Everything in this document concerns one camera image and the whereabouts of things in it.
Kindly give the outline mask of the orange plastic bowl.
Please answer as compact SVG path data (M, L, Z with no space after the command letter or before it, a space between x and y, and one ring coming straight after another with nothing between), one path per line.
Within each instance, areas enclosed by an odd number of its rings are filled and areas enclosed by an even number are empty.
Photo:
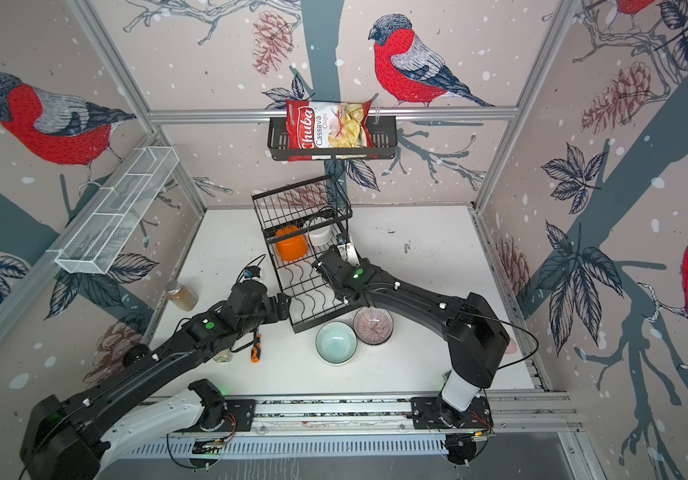
M300 229L290 225L276 231L275 248L284 262L294 262L307 255L308 246Z

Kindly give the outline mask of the white ceramic bowl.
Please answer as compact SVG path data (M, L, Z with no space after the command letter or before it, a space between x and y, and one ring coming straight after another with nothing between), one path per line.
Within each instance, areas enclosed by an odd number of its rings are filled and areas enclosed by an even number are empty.
M325 246L333 238L333 231L330 225L318 226L318 225L308 225L306 234L309 243L314 247Z

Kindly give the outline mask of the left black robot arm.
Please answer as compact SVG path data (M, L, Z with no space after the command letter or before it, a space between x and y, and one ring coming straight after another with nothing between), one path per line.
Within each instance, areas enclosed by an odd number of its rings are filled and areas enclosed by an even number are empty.
M35 404L19 456L31 479L93 479L118 455L151 439L205 422L222 422L223 396L208 380L191 383L179 403L131 412L153 393L231 349L237 340L289 317L290 300L271 296L255 279L235 283L229 297L182 320L156 349L131 348L123 367L65 400L49 395Z

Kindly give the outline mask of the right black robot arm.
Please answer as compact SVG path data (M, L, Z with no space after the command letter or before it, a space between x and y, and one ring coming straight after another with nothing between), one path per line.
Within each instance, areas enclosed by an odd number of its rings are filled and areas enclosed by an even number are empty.
M448 296L399 279L363 259L344 261L335 247L312 262L312 267L336 299L359 307L397 313L442 337L448 344L452 370L467 383L489 388L510 335L484 297Z

